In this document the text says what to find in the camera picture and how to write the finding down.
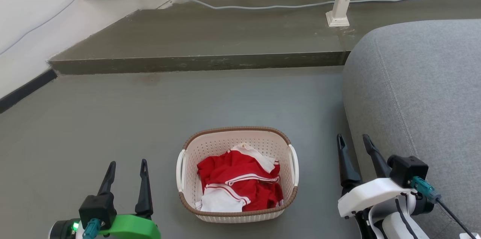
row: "black baseboard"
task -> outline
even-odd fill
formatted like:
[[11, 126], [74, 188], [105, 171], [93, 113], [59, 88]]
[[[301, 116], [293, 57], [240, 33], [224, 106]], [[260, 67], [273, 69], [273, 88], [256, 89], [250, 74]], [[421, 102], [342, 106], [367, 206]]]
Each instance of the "black baseboard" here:
[[20, 100], [38, 90], [43, 85], [53, 81], [55, 78], [57, 78], [57, 74], [55, 71], [50, 69], [12, 93], [9, 93], [9, 95], [0, 99], [0, 114], [5, 112], [7, 109], [10, 109], [13, 105], [17, 104]]

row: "basket handle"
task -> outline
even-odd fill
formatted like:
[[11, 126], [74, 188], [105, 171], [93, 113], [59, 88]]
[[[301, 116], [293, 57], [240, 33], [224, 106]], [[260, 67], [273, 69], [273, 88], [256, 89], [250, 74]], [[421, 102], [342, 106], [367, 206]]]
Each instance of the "basket handle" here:
[[177, 158], [177, 168], [175, 169], [175, 178], [177, 180], [177, 189], [179, 192], [184, 190], [185, 181], [185, 150], [180, 151]]
[[297, 160], [296, 150], [292, 145], [289, 144], [290, 153], [292, 155], [292, 165], [294, 166], [294, 186], [299, 184], [299, 160]]

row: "plastic basket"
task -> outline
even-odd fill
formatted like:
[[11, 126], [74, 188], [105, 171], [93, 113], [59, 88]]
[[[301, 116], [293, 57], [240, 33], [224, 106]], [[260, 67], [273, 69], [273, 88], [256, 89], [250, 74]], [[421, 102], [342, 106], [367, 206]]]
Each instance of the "plastic basket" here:
[[[241, 213], [201, 212], [195, 203], [203, 191], [197, 164], [208, 156], [221, 155], [239, 143], [256, 148], [261, 154], [275, 157], [280, 163], [280, 180], [284, 195], [281, 206]], [[184, 145], [177, 159], [177, 188], [187, 210], [207, 222], [243, 223], [278, 217], [294, 201], [299, 182], [299, 162], [294, 147], [281, 131], [268, 127], [226, 127], [196, 133]]]

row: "upholstered fabric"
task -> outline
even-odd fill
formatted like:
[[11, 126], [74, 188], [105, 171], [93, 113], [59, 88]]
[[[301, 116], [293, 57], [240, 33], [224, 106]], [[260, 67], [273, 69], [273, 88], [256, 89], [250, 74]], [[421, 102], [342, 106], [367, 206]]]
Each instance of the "upholstered fabric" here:
[[[364, 181], [375, 178], [367, 133], [386, 159], [426, 162], [445, 204], [481, 233], [481, 20], [373, 30], [347, 59], [343, 98]], [[414, 219], [430, 238], [463, 232], [439, 205]]]

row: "railing post base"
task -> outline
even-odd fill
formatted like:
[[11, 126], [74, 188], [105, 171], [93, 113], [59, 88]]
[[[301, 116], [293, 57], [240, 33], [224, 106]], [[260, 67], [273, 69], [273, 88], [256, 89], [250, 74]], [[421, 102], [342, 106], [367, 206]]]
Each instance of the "railing post base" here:
[[341, 18], [334, 18], [332, 15], [332, 11], [328, 11], [326, 13], [326, 17], [328, 19], [328, 25], [330, 27], [349, 27], [349, 20], [347, 20], [347, 16]]

